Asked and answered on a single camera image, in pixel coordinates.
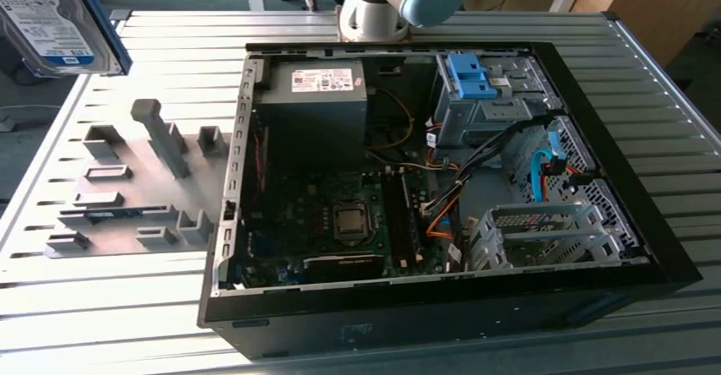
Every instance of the aluminum slotted table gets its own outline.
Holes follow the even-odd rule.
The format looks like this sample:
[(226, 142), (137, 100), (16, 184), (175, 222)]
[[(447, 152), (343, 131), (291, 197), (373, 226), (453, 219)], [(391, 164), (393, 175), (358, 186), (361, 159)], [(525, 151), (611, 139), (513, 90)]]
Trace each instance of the aluminum slotted table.
[(49, 259), (45, 240), (87, 163), (89, 125), (151, 97), (182, 134), (226, 133), (245, 43), (334, 41), (333, 14), (133, 12), (118, 30), (131, 73), (77, 79), (0, 222), (1, 373), (721, 372), (721, 138), (619, 22), (462, 13), (414, 39), (555, 43), (703, 281), (581, 329), (253, 363), (195, 326), (203, 252)]

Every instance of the sticker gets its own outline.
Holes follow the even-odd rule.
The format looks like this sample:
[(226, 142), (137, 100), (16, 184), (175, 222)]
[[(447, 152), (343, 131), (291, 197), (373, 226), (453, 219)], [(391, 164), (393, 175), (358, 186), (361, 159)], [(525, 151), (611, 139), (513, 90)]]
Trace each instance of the sticker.
[(491, 85), (495, 85), (495, 86), (510, 86), (510, 83), (507, 82), (507, 78), (506, 77), (501, 77), (501, 78), (489, 78), (489, 80), (491, 81)]
[(345, 343), (355, 343), (359, 340), (363, 340), (367, 334), (373, 331), (373, 324), (349, 324), (339, 328), (339, 341)]
[(57, 13), (58, 0), (0, 0), (0, 8), (37, 54), (58, 65), (86, 65), (94, 54), (77, 27)]
[(114, 217), (114, 215), (111, 212), (95, 212), (95, 213), (89, 213), (86, 217)]
[(469, 216), (469, 218), (465, 220), (465, 225), (462, 226), (462, 235), (470, 236), (470, 233), (475, 230), (475, 226), (478, 224), (478, 219), (473, 216)]
[(350, 68), (298, 69), (293, 72), (293, 92), (333, 92), (353, 90)]
[(431, 149), (435, 148), (435, 135), (433, 133), (426, 133), (426, 144)]
[(447, 246), (447, 255), (455, 260), (457, 263), (461, 262), (461, 250), (453, 243)]

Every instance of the hard drive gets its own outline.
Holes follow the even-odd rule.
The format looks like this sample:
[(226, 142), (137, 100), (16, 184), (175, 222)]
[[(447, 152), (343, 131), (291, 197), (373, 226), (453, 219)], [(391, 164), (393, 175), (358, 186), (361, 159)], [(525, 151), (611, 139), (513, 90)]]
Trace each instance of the hard drive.
[(0, 0), (0, 27), (38, 76), (129, 71), (131, 60), (98, 0)]

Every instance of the yellow wire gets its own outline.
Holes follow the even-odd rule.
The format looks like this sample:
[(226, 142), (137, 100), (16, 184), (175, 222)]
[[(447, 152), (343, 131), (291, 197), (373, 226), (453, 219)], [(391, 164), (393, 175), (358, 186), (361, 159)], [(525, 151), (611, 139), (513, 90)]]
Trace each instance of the yellow wire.
[(405, 136), (395, 143), (378, 144), (367, 147), (369, 149), (391, 149), (397, 145), (405, 143), (405, 140), (407, 140), (413, 134), (413, 116), (410, 114), (410, 111), (407, 110), (407, 107), (405, 107), (403, 102), (401, 102), (401, 100), (393, 94), (390, 94), (387, 90), (382, 88), (375, 88), (375, 90), (390, 97), (390, 99), (397, 103), (397, 105), (401, 106), (401, 109), (403, 109), (405, 115), (407, 116), (407, 130), (405, 131)]

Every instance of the blue drive bay bracket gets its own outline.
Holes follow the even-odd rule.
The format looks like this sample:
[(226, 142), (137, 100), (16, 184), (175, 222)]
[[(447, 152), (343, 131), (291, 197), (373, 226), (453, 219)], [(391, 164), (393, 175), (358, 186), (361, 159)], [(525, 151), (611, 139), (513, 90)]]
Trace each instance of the blue drive bay bracket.
[(461, 99), (494, 99), (498, 92), (485, 78), (485, 67), (475, 54), (447, 54), (447, 72), (458, 86)]

